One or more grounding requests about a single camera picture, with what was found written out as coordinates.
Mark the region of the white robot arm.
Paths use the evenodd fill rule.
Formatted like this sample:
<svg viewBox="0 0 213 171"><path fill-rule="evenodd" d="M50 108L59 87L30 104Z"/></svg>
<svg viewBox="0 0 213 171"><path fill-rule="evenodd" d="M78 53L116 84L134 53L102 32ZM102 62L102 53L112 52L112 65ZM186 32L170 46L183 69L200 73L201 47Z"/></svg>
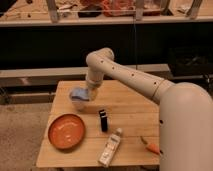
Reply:
<svg viewBox="0 0 213 171"><path fill-rule="evenodd" d="M86 57L86 84L114 78L159 105L160 171L213 171L213 98L202 87L120 65L102 48Z"/></svg>

